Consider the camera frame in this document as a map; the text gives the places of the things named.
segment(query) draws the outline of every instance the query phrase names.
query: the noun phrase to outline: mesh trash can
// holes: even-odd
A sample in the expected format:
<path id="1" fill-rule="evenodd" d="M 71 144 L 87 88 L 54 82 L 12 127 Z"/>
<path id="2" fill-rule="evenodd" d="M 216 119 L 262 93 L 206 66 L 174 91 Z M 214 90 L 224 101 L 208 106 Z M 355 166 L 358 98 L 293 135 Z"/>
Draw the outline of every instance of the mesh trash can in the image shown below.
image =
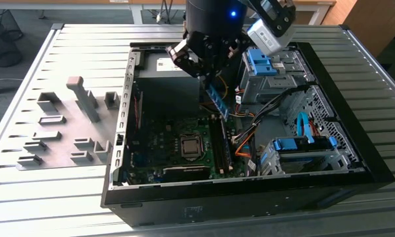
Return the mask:
<path id="1" fill-rule="evenodd" d="M 5 42 L 0 37 L 0 67 L 11 67 L 20 63 L 21 53 L 13 42 Z"/>
<path id="2" fill-rule="evenodd" d="M 9 10 L 0 10 L 0 37 L 5 42 L 13 42 L 24 36 Z"/>

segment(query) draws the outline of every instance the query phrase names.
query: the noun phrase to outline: connector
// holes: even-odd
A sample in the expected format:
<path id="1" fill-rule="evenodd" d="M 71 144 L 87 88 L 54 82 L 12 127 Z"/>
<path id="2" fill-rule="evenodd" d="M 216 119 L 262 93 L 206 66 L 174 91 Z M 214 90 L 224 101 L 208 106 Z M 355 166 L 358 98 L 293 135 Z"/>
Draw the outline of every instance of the connector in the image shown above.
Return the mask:
<path id="1" fill-rule="evenodd" d="M 163 17 L 162 17 L 162 15 L 160 15 L 160 13 L 159 13 L 159 14 L 156 15 L 156 23 L 159 23 L 162 19 L 163 19 Z"/>

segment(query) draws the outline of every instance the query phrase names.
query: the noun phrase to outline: yellow wire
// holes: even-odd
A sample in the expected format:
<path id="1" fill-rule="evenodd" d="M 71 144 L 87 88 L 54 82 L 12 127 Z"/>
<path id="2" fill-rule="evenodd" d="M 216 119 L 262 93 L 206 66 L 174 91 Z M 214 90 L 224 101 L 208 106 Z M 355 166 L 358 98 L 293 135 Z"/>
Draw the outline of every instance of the yellow wire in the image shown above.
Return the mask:
<path id="1" fill-rule="evenodd" d="M 227 83 L 226 83 L 226 81 L 224 81 L 224 79 L 223 79 L 223 77 L 219 75 L 218 76 L 219 77 L 219 79 L 222 80 L 222 82 L 223 82 L 223 84 L 224 84 L 224 88 L 226 88 L 226 92 L 224 92 L 224 95 L 223 95 L 223 99 L 227 97 L 227 94 L 228 94 L 228 86 L 227 86 Z M 212 105 L 214 104 L 214 102 L 204 102 L 204 103 L 200 103 L 200 105 Z"/>

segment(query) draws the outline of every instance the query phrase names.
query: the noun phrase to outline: white label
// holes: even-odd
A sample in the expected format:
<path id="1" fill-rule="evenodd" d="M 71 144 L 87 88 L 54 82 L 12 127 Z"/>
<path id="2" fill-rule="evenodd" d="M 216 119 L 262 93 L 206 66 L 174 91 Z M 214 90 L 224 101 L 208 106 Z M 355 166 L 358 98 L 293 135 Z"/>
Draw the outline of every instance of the white label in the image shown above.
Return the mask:
<path id="1" fill-rule="evenodd" d="M 241 105 L 242 104 L 242 96 L 237 95 L 237 103 Z"/>
<path id="2" fill-rule="evenodd" d="M 251 160 L 249 160 L 247 165 L 250 166 L 250 168 L 253 169 L 253 171 L 255 171 L 257 165 L 255 165 L 255 163 Z"/>
<path id="3" fill-rule="evenodd" d="M 156 61 L 156 70 L 159 72 L 162 71 L 182 71 L 182 68 L 179 68 L 171 58 L 159 58 Z"/>
<path id="4" fill-rule="evenodd" d="M 285 68 L 285 64 L 283 63 L 273 63 L 273 67 L 274 68 Z"/>

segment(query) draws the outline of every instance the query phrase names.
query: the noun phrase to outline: expansion slot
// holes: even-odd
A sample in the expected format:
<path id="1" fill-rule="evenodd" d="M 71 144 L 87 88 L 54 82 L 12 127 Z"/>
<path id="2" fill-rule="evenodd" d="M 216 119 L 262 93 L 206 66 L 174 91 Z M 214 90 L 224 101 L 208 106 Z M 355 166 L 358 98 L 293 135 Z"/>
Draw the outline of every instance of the expansion slot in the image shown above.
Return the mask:
<path id="1" fill-rule="evenodd" d="M 208 125 L 216 172 L 226 174 L 232 170 L 232 162 L 224 121 L 212 115 Z"/>

